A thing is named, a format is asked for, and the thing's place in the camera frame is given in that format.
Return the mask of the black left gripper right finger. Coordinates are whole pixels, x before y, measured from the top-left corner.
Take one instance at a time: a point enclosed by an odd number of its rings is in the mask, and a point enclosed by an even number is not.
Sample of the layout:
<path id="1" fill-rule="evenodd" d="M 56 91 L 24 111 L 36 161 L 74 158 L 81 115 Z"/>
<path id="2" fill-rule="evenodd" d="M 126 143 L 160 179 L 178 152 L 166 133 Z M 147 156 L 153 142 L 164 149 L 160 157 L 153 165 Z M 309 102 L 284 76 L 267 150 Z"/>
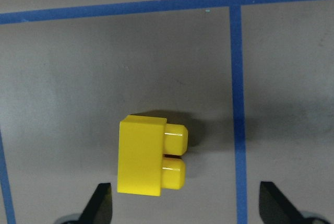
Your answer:
<path id="1" fill-rule="evenodd" d="M 273 182 L 261 181 L 259 215 L 263 223 L 302 223 L 303 215 Z"/>

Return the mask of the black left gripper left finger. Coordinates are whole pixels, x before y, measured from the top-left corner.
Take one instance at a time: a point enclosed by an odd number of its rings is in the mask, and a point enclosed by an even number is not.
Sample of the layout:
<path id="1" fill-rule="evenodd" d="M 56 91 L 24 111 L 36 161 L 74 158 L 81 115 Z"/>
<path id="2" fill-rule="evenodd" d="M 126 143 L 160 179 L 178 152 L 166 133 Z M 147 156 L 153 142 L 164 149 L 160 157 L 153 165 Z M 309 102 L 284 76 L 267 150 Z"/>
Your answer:
<path id="1" fill-rule="evenodd" d="M 112 215 L 111 184 L 100 183 L 80 215 L 78 223 L 110 224 L 112 221 Z"/>

